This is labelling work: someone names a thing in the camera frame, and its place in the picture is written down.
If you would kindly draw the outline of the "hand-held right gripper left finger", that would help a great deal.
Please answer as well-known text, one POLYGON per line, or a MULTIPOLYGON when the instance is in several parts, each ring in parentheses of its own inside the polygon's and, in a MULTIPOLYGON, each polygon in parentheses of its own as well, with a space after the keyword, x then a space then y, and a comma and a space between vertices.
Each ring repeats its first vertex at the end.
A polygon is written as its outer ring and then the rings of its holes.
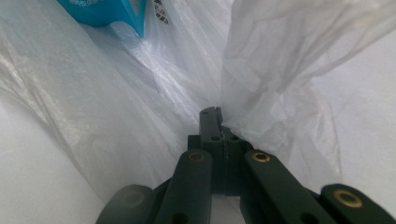
POLYGON ((208 107, 199 113, 199 133, 188 136, 188 150, 201 149, 212 157, 212 192, 224 191, 222 115, 220 107, 208 107))

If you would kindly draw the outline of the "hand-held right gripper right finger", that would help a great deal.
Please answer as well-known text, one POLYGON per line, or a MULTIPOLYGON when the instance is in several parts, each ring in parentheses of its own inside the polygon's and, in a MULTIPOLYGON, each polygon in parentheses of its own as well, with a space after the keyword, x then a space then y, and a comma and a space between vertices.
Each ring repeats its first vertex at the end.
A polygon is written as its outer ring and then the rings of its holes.
POLYGON ((223 127, 224 134, 224 194, 239 196, 243 181, 241 164, 244 155, 252 149, 252 145, 233 134, 229 128, 223 127))

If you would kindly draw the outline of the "translucent white plastic bag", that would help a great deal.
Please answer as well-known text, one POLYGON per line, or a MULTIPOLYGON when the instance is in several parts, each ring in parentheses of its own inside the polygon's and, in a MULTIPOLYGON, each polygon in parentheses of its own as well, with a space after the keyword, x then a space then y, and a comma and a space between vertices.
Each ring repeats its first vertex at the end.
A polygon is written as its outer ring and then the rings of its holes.
POLYGON ((314 79, 394 31, 396 0, 148 0, 144 37, 80 24, 57 0, 0 0, 0 91, 103 203, 169 177, 210 106, 316 190, 343 168, 314 79))

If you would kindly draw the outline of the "blue printed package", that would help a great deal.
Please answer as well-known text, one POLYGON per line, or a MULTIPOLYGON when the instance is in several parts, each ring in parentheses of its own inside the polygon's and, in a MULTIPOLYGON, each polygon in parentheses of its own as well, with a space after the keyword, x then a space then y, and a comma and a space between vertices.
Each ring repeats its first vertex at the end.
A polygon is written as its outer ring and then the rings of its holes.
POLYGON ((115 21, 130 25, 144 36, 147 0, 57 0, 78 22, 92 27, 107 26, 115 21))

